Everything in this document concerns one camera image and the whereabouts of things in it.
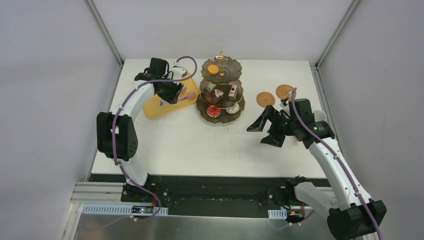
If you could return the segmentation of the orange macaron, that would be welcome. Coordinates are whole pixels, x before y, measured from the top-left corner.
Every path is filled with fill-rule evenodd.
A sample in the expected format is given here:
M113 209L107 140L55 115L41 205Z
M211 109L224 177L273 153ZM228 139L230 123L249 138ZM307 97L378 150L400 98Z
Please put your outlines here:
M207 71L211 74L211 75L216 75L219 73L220 68L215 65L215 64L211 64L207 67Z

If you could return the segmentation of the yellow serving tray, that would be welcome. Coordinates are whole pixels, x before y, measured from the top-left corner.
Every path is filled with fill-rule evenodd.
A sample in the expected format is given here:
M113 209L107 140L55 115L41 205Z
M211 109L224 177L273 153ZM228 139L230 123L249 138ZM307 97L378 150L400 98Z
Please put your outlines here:
M178 96L176 104L170 104L156 94L143 106L145 116L149 119L155 119L194 104L200 94L194 79L189 78L183 81L182 84L183 89Z

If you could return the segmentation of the woven round coaster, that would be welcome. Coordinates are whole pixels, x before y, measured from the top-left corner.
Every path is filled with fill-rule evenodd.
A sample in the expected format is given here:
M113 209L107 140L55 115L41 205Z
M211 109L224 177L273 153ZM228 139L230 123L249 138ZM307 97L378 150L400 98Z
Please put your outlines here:
M259 106L266 108L267 106L273 106L276 103L276 99L270 92L260 92L256 96L256 102Z
M281 100L289 100L292 99L292 92L294 91L294 87L288 84L279 85L275 93Z

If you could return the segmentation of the white glazed donut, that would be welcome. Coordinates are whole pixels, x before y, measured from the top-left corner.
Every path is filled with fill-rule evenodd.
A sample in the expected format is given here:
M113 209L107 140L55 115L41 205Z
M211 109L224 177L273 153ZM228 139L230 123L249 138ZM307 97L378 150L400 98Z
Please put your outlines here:
M234 103L234 105L229 106L225 109L227 114L233 115L236 114L240 110L240 105L238 102Z

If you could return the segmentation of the pink handled metal tongs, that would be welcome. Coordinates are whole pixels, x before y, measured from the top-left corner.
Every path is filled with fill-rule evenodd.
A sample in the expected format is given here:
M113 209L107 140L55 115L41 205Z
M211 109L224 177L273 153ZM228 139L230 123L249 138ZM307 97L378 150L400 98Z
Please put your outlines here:
M196 93L194 91L188 91L187 87L184 87L182 89L182 91L180 92L180 95L177 99L177 103L186 101L186 100L191 100L196 96ZM164 101L163 99L160 100L159 103L160 106L167 106L170 105L168 102Z

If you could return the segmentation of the three tier dark cake stand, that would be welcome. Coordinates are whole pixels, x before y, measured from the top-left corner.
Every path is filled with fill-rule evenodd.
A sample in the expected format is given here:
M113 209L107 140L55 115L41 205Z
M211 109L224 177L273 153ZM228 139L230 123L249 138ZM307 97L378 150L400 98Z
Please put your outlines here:
M219 67L219 73L212 75L208 72L207 68L209 65L217 65ZM212 124L228 124L237 120L241 113L245 109L245 98L244 89L240 77L242 75L242 65L237 60L228 55L223 51L219 55L208 58L201 66L202 81L199 85L200 94L198 95L195 106L200 116L209 123ZM217 100L211 95L211 92L205 90L209 83L216 84L215 89L219 89L224 92L223 98ZM236 99L229 99L228 94L231 85L238 85L239 91ZM235 114L226 113L226 108L231 107L234 103L238 103L240 110ZM208 106L216 106L221 109L221 115L216 118L212 118L207 115Z

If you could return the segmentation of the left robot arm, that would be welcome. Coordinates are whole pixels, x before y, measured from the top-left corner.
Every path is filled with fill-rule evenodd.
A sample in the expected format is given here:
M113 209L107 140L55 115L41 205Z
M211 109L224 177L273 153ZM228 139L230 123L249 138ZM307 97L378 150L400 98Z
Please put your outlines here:
M167 60L151 58L149 67L134 77L125 97L111 110L100 112L96 117L98 151L120 168L126 182L135 186L134 197L143 203L152 198L153 189L145 184L148 173L137 160L139 141L134 120L154 96L169 105L178 103L184 89L183 81L194 76L181 66L183 59L180 57L169 64Z

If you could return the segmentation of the green layered cake piece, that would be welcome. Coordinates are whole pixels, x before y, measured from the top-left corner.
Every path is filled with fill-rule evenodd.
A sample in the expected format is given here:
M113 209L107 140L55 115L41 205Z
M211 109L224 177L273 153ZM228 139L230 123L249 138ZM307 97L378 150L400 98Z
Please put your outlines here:
M210 82L210 83L206 86L205 90L206 90L208 93L211 93L211 92L213 92L213 91L214 91L214 89L215 89L216 87L217 87L217 85L216 85L216 84L214 84L214 83Z

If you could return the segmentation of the chocolate cake slice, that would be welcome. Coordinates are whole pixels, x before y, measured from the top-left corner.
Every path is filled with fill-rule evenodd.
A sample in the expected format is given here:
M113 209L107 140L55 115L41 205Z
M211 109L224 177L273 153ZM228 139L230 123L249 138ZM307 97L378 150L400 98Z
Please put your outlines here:
M212 95L212 97L213 97L214 99L219 100L219 99L222 99L222 98L224 97L224 92L223 92L222 90L220 90L220 89L214 89L214 90L211 92L211 95Z

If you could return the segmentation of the blue ceramic cup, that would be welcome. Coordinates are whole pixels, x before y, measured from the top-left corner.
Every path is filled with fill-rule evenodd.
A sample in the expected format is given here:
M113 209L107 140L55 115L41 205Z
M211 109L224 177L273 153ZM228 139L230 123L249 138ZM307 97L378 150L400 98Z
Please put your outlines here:
M314 114L314 119L316 122L320 122L320 121L326 121L327 120L327 115L325 112L321 111L321 110L314 110L313 111Z

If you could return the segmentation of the red strawberry tart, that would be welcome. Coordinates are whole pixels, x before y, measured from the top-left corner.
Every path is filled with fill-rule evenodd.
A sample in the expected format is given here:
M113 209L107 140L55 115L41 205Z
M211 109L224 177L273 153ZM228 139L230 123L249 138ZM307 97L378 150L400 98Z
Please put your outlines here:
M217 118L221 115L221 109L215 105L210 105L206 109L206 114L211 118Z

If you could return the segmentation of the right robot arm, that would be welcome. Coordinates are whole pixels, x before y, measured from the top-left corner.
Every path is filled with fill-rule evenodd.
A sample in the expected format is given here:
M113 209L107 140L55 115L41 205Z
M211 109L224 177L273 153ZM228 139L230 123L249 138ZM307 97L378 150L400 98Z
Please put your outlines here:
M286 137L295 137L316 159L328 180L334 197L319 190L309 179L297 176L288 180L283 190L283 202L305 203L322 216L332 236L350 240L376 233L383 239L380 224L387 213L382 200L375 200L355 177L339 149L336 136L329 124L317 121L311 103L306 98L287 103L289 114L265 107L260 116L246 130L262 132L270 122L262 144L282 147Z

